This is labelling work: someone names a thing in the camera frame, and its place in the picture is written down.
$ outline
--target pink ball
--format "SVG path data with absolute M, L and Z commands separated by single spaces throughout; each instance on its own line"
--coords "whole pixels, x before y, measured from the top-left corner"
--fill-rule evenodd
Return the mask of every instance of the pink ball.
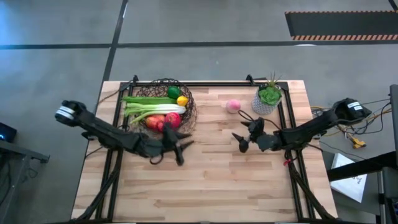
M 239 100 L 228 100 L 226 102 L 226 110 L 230 113 L 237 113 L 241 109 L 241 103 Z

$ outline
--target wooden table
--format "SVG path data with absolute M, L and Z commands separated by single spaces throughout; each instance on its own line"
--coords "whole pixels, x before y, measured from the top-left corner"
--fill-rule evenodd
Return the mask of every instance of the wooden table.
M 287 81 L 297 125 L 312 118 L 310 104 L 301 80 Z M 100 99 L 118 90 L 120 82 L 105 82 Z M 241 101 L 242 110 L 254 118 L 251 100 L 257 87 L 190 87 L 197 104 L 195 141 L 184 153 L 179 167 L 174 153 L 165 155 L 157 166 L 125 152 L 114 210 L 115 222 L 274 222 L 296 221 L 288 168 L 283 151 L 261 152 L 251 144 L 242 154 L 231 132 L 248 135 L 242 117 L 228 114 L 226 101 Z M 117 96 L 99 105 L 97 116 L 112 123 Z M 278 111 L 265 116 L 278 125 Z M 266 123 L 265 131 L 275 130 Z M 99 147 L 90 142 L 88 152 Z M 78 217 L 98 193 L 106 150 L 100 150 L 84 163 L 72 218 Z M 308 147 L 303 151 L 310 188 L 329 213 L 336 216 L 322 154 Z M 300 198 L 307 213 L 303 192 Z M 107 203 L 103 216 L 106 216 Z

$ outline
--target potted plant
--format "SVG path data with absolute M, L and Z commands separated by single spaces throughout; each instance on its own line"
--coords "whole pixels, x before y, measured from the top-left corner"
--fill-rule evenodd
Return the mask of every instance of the potted plant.
M 271 74 L 268 83 L 261 85 L 254 96 L 251 106 L 257 114 L 271 114 L 282 100 L 282 92 L 280 87 L 276 84 L 280 77 L 275 79 L 275 76 L 275 72 Z

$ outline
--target yellow lemon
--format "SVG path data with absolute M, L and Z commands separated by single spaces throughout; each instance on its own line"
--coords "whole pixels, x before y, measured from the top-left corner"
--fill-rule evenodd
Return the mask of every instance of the yellow lemon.
M 188 98 L 185 96 L 180 96 L 177 98 L 177 104 L 180 106 L 185 106 L 188 103 Z

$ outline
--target gray floor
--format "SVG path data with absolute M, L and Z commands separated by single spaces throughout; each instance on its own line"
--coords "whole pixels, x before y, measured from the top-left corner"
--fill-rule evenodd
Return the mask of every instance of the gray floor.
M 0 44 L 110 43 L 121 0 L 0 0 Z M 120 43 L 290 40 L 284 11 L 391 10 L 387 0 L 130 0 Z M 330 106 L 345 97 L 362 102 L 387 98 L 398 83 L 398 45 L 313 47 L 223 47 L 118 49 L 110 80 L 170 77 L 180 80 L 240 80 L 276 71 L 283 79 L 305 80 L 312 105 Z M 64 99 L 93 109 L 108 49 L 0 50 L 0 122 L 19 130 L 16 143 L 51 154 L 18 198 L 13 223 L 68 220 L 87 142 L 81 129 L 53 118 Z M 384 103 L 369 105 L 371 110 Z M 323 138 L 346 152 L 368 158 L 394 150 L 391 116 L 384 131 L 361 137 L 353 150 L 341 135 Z M 379 121 L 371 131 L 379 128 Z M 332 149 L 322 146 L 326 151 Z M 374 222 L 373 216 L 336 199 L 345 220 Z

